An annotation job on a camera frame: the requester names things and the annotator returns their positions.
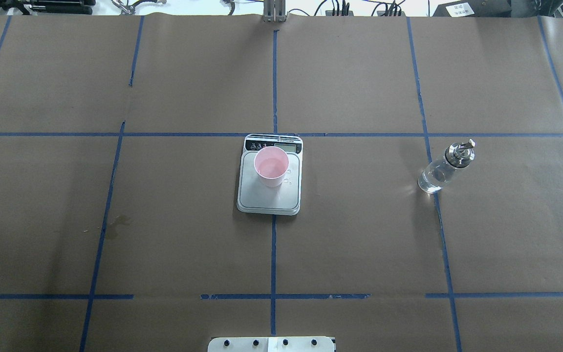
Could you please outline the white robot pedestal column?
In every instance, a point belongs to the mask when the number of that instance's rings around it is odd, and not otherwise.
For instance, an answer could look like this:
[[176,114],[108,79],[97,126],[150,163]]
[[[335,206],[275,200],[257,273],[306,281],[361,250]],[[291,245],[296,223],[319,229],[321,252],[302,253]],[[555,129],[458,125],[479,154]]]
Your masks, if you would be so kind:
[[328,336],[219,337],[208,343],[208,352],[335,352],[335,338]]

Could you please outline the glass sauce bottle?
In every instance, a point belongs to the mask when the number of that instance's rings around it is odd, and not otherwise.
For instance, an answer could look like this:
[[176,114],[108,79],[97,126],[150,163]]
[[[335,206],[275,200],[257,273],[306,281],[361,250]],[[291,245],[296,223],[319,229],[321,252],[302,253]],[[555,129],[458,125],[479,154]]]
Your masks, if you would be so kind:
[[460,174],[474,161],[476,142],[469,139],[463,143],[452,143],[444,150],[442,158],[429,163],[420,174],[417,185],[427,194],[435,194]]

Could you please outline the black power strip box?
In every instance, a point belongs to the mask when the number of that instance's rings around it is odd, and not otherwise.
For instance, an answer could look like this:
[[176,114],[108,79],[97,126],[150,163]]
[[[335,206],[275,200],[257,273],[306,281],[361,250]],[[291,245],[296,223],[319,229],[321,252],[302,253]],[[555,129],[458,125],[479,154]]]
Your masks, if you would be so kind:
[[510,0],[454,0],[436,7],[431,17],[483,17],[509,18]]

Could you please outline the aluminium frame post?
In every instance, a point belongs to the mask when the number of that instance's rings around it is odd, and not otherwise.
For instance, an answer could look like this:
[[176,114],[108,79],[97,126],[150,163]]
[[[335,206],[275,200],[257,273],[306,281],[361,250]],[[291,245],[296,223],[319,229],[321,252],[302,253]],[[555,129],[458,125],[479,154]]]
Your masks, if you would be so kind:
[[286,0],[263,0],[264,22],[286,22]]

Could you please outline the digital kitchen scale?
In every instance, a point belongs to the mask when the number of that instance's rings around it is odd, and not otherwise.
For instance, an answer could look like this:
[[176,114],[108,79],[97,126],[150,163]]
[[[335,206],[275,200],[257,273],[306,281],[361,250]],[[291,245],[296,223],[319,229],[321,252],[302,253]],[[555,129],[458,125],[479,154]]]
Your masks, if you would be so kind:
[[244,213],[294,216],[300,211],[303,140],[283,134],[244,138],[237,208]]

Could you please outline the pink plastic cup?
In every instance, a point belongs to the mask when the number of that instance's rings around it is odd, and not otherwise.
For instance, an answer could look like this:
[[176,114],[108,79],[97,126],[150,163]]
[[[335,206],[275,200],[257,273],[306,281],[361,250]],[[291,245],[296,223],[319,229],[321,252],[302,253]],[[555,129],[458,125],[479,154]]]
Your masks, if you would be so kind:
[[279,187],[290,165],[288,154],[276,146],[264,147],[253,160],[259,180],[266,187]]

